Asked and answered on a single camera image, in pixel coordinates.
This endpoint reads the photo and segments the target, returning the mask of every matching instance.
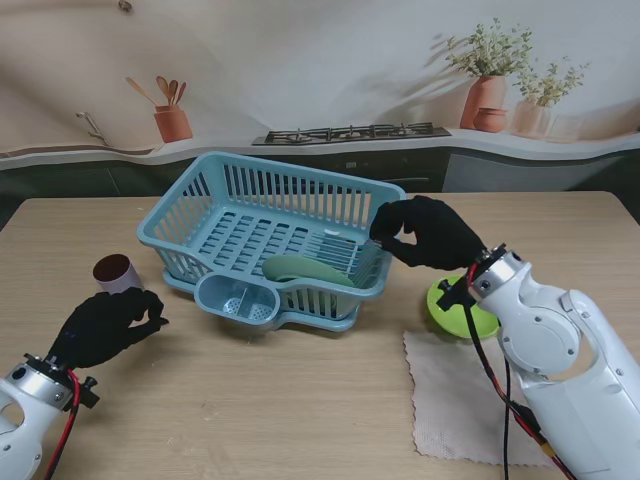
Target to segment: painted wall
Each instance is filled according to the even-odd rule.
[[[533,30],[540,63],[591,61],[554,107],[584,113],[583,138],[640,124],[637,0],[3,0],[0,151],[88,143],[88,111],[118,147],[160,143],[155,76],[186,80],[195,135],[250,141],[269,128],[459,123],[470,80],[447,69],[445,40],[499,17]],[[519,100],[516,88],[506,108]]]

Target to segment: black glove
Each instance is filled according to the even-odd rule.
[[[404,233],[415,233],[416,245],[394,238],[403,225]],[[451,207],[440,200],[419,195],[380,206],[369,236],[410,267],[466,268],[485,248],[482,240]]]
[[[149,290],[132,287],[114,295],[98,293],[73,311],[47,360],[55,357],[58,366],[67,368],[100,365],[169,323],[160,316],[163,308],[158,296]],[[149,321],[129,328],[134,320],[142,320],[147,310]]]

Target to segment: gas burner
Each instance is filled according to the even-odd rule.
[[[406,137],[407,135],[409,135],[409,131],[407,131],[407,129],[404,126],[404,123],[400,124],[399,128],[394,128],[393,132],[391,132],[389,135],[391,135],[392,137]]]
[[[400,126],[389,124],[344,128],[315,128],[311,130],[272,131],[257,138],[253,145],[321,145],[326,143],[366,142],[371,140],[402,140],[410,138],[444,137],[451,135],[431,122],[410,123]]]
[[[332,138],[341,140],[361,140],[368,137],[371,134],[369,127],[354,127],[349,125],[349,128],[333,128],[331,129]]]
[[[284,144],[298,144],[307,143],[313,140],[309,135],[303,133],[298,129],[296,132],[271,132],[273,133],[274,141]]]
[[[433,134],[433,123],[431,122],[423,122],[423,123],[410,123],[409,129],[417,133],[419,135],[432,135]]]

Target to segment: dish drying rack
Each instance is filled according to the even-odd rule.
[[[392,184],[222,152],[199,156],[138,227],[164,279],[204,310],[262,329],[287,322],[351,327],[382,293],[391,255],[366,243],[380,205],[406,197]],[[262,263],[303,255],[354,286],[273,282]]]

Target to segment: yellow-green plate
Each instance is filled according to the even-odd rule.
[[[445,312],[436,303],[444,294],[444,292],[438,288],[438,284],[445,279],[453,285],[460,279],[460,275],[450,275],[441,278],[431,285],[431,288],[427,292],[427,309],[436,323],[451,335],[461,338],[471,338],[462,305],[454,305],[449,311]],[[478,330],[478,336],[480,338],[487,338],[496,334],[500,328],[500,324],[494,315],[481,310],[477,305],[471,308],[471,313],[473,314],[473,321],[476,324],[476,330]]]

